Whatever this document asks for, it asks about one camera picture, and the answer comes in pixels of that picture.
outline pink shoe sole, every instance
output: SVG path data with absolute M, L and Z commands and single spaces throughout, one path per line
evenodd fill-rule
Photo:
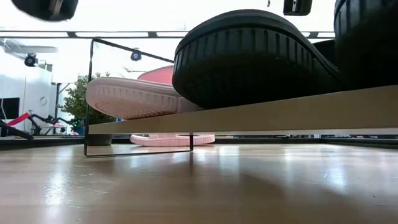
M 136 119 L 201 110 L 172 85 L 127 78 L 96 78 L 87 84 L 86 101 L 117 118 Z
M 149 138 L 132 135 L 130 141 L 141 146 L 189 146 L 189 136 L 175 136 L 172 138 Z M 193 137 L 193 145 L 208 144 L 215 141 L 214 135 L 201 135 Z

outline camera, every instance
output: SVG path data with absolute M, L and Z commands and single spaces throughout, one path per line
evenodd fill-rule
M 133 52 L 131 53 L 130 58 L 131 58 L 131 60 L 133 60 L 133 61 L 135 61 L 135 62 L 141 60 L 142 57 L 141 57 L 140 51 L 133 51 Z
M 311 12 L 312 0 L 285 0 L 285 16 L 307 16 Z
M 39 65 L 39 60 L 37 59 L 35 53 L 27 54 L 27 57 L 25 58 L 25 65 L 28 67 L 36 67 Z

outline shoe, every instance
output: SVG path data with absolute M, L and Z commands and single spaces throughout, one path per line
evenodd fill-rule
M 175 51 L 173 86 L 204 109 L 345 89 L 338 69 L 293 24 L 253 9 L 191 30 Z
M 347 88 L 398 84 L 398 0 L 337 0 L 337 65 Z
M 335 40 L 323 40 L 313 44 L 314 47 L 333 65 L 336 65 Z
M 132 135 L 130 141 L 141 146 L 189 146 L 189 136 L 176 134 L 150 134 L 149 137 Z M 193 145 L 209 144 L 215 141 L 215 136 L 201 135 L 193 137 Z
M 122 119 L 201 110 L 171 85 L 127 78 L 96 78 L 87 84 L 86 101 L 94 109 Z
M 137 79 L 172 85 L 174 65 L 143 73 Z

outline black object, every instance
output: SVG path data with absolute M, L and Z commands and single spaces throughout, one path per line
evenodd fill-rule
M 113 119 L 91 119 L 91 124 L 103 124 L 116 121 Z M 88 134 L 87 145 L 88 146 L 110 146 L 112 144 L 113 134 Z
M 6 137 L 6 136 L 20 136 L 22 138 L 32 140 L 33 136 L 30 134 L 27 134 L 23 131 L 20 131 L 14 127 L 8 126 L 3 120 L 0 119 L 0 137 Z
M 19 117 L 19 97 L 0 98 L 0 119 L 16 119 Z
M 2 139 L 0 141 L 0 151 L 10 149 L 28 149 L 34 147 L 70 146 L 83 144 L 84 139 L 81 136 L 61 136 L 60 138 L 35 138 L 31 141 L 21 139 Z
M 285 16 L 307 16 L 311 12 L 312 0 L 285 0 Z
M 141 56 L 141 53 L 140 53 L 140 52 L 134 51 L 133 53 L 131 53 L 130 58 L 131 58 L 131 60 L 133 60 L 133 61 L 136 62 L 136 61 L 141 60 L 141 59 L 142 59 L 142 56 Z
M 335 40 L 324 40 L 319 41 L 313 44 L 317 50 L 329 60 L 329 62 L 336 65 L 336 49 L 335 49 Z
M 45 21 L 64 21 L 75 15 L 78 0 L 12 0 L 21 11 Z
M 398 0 L 337 0 L 340 78 L 349 89 L 398 84 Z
M 39 60 L 36 57 L 35 53 L 27 54 L 25 58 L 25 65 L 28 67 L 37 67 L 39 65 Z
M 218 15 L 181 40 L 173 86 L 212 109 L 341 91 L 337 73 L 289 21 L 248 9 Z
M 37 114 L 31 114 L 27 119 L 32 123 L 32 134 L 34 136 L 38 136 L 40 135 L 40 132 L 42 131 L 42 128 L 35 122 L 35 120 L 33 118 L 37 118 L 45 123 L 48 124 L 55 124 L 56 122 L 53 121 L 53 117 L 52 116 L 48 116 L 47 118 L 43 118 L 40 115 Z

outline spotlight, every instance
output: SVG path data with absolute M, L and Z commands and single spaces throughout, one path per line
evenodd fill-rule
M 131 56 L 130 56 L 130 58 L 131 58 L 131 60 L 133 60 L 133 61 L 139 61 L 139 60 L 141 60 L 141 53 L 139 52 L 139 51 L 133 51 L 132 53 L 131 53 Z
M 28 67 L 36 67 L 39 65 L 39 60 L 37 59 L 35 53 L 27 54 L 27 57 L 25 58 L 25 65 Z

